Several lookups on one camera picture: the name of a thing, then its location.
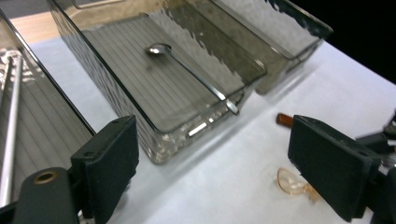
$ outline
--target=small brown object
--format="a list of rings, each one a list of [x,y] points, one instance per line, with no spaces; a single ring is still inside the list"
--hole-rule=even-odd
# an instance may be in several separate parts
[[[276,123],[291,128],[293,126],[293,118],[288,115],[279,113],[276,116]]]

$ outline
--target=glass dish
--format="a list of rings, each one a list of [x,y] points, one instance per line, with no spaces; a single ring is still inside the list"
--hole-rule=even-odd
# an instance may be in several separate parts
[[[303,65],[332,33],[331,27],[288,0],[210,2],[218,6],[216,13],[207,4],[199,6],[200,11],[265,64],[268,74],[256,88],[258,94],[267,93]],[[239,23],[222,26],[227,16]]]
[[[70,157],[94,135],[93,129],[64,95],[0,10],[0,170],[3,169],[16,73],[6,71],[7,58],[23,58],[18,103],[11,201],[19,197],[23,180],[42,169],[70,168]]]
[[[198,10],[203,3],[218,8],[206,1],[49,0],[64,42],[118,116],[136,115],[139,144],[154,163],[233,117],[228,103],[241,108],[267,73]],[[179,62],[169,54],[149,55],[155,43],[170,45]]]

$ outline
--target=rectangular glass container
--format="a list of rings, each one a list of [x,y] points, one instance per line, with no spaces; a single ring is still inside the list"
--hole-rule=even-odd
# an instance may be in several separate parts
[[[23,58],[18,103],[11,201],[24,179],[50,167],[70,168],[70,157],[94,131],[32,53],[0,10],[0,172],[3,169],[7,127],[16,65],[6,71],[7,58]]]
[[[267,73],[197,4],[218,8],[210,1],[49,0],[64,42],[118,116],[136,115],[139,144],[154,163],[233,116],[228,103],[240,109]],[[155,43],[170,45],[179,62],[148,54]]]
[[[218,6],[216,13],[209,4],[197,8],[266,66],[268,74],[256,88],[258,94],[267,93],[303,65],[332,33],[331,27],[289,0],[210,2]],[[227,16],[238,23],[223,26]]]

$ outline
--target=metal spoon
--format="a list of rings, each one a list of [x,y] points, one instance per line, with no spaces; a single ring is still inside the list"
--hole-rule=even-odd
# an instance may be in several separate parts
[[[175,54],[172,52],[172,47],[170,45],[163,44],[163,43],[153,44],[146,49],[146,52],[148,54],[168,54],[176,62],[178,62],[181,66],[183,66],[187,71],[189,71],[196,79],[198,79],[202,84],[204,84],[204,86],[206,86],[211,92],[213,92],[213,94],[215,94],[221,101],[225,101],[225,104],[227,105],[227,107],[235,115],[239,114],[238,107],[236,107],[236,105],[233,102],[231,102],[229,99],[227,99],[221,91],[216,89],[216,87],[214,87],[212,84],[207,82],[204,78],[202,78],[202,77],[198,76],[197,74],[195,74],[194,72],[192,72],[191,69],[186,64],[182,63],[181,60],[179,60],[175,56]]]

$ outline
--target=spoon handle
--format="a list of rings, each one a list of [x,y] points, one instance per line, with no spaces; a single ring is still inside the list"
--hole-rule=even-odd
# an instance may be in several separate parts
[[[227,107],[235,115],[239,114],[238,107],[233,102],[231,102],[229,99],[227,99],[225,97],[225,95],[221,91],[216,89],[216,87],[214,87],[212,84],[207,82],[204,78],[202,78],[202,77],[198,76],[197,74],[195,74],[186,64],[182,63],[181,60],[179,60],[178,57],[176,57],[175,54],[172,51],[169,51],[168,53],[176,62],[178,62],[181,66],[183,66],[187,71],[189,71],[196,79],[198,79],[204,86],[206,86],[211,92],[213,92],[213,94],[215,94],[221,101],[225,100]]]

